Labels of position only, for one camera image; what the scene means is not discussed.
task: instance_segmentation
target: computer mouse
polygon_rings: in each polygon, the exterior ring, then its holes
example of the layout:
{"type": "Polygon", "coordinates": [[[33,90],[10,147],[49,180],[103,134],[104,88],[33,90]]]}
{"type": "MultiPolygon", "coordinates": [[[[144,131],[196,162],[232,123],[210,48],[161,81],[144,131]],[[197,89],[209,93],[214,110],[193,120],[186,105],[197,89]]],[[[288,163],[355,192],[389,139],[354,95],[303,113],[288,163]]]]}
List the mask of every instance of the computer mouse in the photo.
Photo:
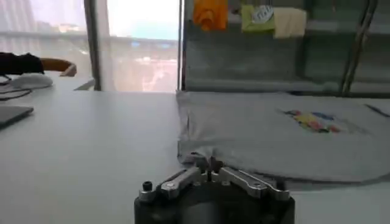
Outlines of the computer mouse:
{"type": "Polygon", "coordinates": [[[53,80],[43,74],[23,74],[20,77],[13,79],[9,84],[14,88],[19,89],[42,89],[53,85],[53,80]]]}

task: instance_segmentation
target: cable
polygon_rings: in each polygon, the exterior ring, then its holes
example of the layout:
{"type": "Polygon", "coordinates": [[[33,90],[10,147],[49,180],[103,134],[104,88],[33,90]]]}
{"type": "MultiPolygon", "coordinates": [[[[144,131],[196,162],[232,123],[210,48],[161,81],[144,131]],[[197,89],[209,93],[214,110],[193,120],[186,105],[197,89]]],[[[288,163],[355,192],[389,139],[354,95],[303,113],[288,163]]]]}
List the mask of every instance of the cable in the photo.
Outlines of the cable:
{"type": "Polygon", "coordinates": [[[14,89],[14,90],[10,90],[10,91],[0,92],[0,94],[18,93],[18,92],[23,92],[23,91],[25,91],[25,93],[22,93],[18,96],[0,97],[0,101],[8,101],[8,100],[12,100],[12,99],[17,99],[17,98],[24,97],[24,96],[32,93],[32,89],[14,89]]]}

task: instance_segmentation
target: colorful graphic print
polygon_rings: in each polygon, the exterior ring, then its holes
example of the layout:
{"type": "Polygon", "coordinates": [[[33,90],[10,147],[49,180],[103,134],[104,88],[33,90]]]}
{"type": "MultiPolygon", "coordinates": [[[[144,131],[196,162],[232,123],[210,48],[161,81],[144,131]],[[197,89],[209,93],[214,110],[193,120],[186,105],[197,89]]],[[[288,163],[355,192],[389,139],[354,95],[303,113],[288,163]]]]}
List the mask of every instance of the colorful graphic print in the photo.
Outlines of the colorful graphic print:
{"type": "Polygon", "coordinates": [[[297,121],[302,128],[315,133],[367,133],[365,129],[332,114],[299,110],[283,111],[283,113],[297,121]]]}

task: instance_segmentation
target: chair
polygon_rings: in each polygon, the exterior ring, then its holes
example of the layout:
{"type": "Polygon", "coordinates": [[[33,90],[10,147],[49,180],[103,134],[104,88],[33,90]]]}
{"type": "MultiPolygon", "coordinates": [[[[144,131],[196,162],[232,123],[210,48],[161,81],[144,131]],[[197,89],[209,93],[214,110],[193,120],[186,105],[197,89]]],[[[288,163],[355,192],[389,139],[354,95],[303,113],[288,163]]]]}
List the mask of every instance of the chair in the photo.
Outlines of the chair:
{"type": "Polygon", "coordinates": [[[62,72],[60,76],[74,77],[77,73],[76,65],[70,61],[55,58],[41,58],[41,62],[43,70],[62,72]]]}

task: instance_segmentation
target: person's arm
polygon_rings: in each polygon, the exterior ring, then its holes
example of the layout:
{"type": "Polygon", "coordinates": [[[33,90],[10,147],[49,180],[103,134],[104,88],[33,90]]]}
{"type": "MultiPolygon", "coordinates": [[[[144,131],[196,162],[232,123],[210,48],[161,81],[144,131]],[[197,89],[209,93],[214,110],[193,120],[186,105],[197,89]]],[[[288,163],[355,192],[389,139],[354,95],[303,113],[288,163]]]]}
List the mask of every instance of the person's arm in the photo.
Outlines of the person's arm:
{"type": "Polygon", "coordinates": [[[23,73],[44,74],[41,60],[30,54],[15,55],[0,52],[0,75],[21,75],[23,73]]]}

